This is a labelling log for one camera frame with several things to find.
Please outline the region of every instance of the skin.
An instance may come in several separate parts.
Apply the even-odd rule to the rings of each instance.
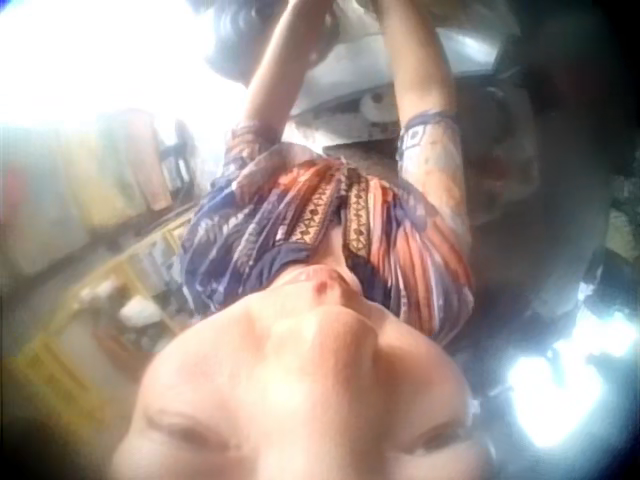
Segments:
[[[244,119],[282,131],[330,0],[290,2]],[[411,0],[377,5],[402,122],[454,109],[433,30]],[[485,478],[471,399],[434,342],[362,296],[341,226],[306,265],[181,334],[148,368],[114,459],[122,479]]]

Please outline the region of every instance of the cloth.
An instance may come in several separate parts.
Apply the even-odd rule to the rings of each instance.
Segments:
[[[412,119],[390,185],[338,158],[281,143],[260,125],[231,133],[222,176],[182,245],[185,293],[202,317],[305,263],[342,225],[347,267],[364,296],[446,343],[471,312],[458,130],[438,112]]]

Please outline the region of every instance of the person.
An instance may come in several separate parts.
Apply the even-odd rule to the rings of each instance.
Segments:
[[[183,243],[203,319],[148,367],[117,478],[476,479],[442,350],[472,309],[451,73],[415,0],[378,0],[403,133],[390,185],[284,143],[332,0],[289,0]]]

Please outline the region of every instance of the patterned dress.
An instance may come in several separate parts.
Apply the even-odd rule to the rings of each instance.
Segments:
[[[230,135],[223,174],[182,245],[187,297],[201,318],[305,263],[342,226],[347,267],[364,296],[446,343],[473,305],[459,134],[425,112],[404,129],[391,185],[342,159],[282,143],[260,125]]]

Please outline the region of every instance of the woman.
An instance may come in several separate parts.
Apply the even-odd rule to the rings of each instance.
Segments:
[[[377,3],[404,180],[280,142],[332,4],[290,0],[184,240],[209,318],[146,372],[121,478],[483,476],[468,387],[438,346],[472,308],[451,74],[414,0]]]

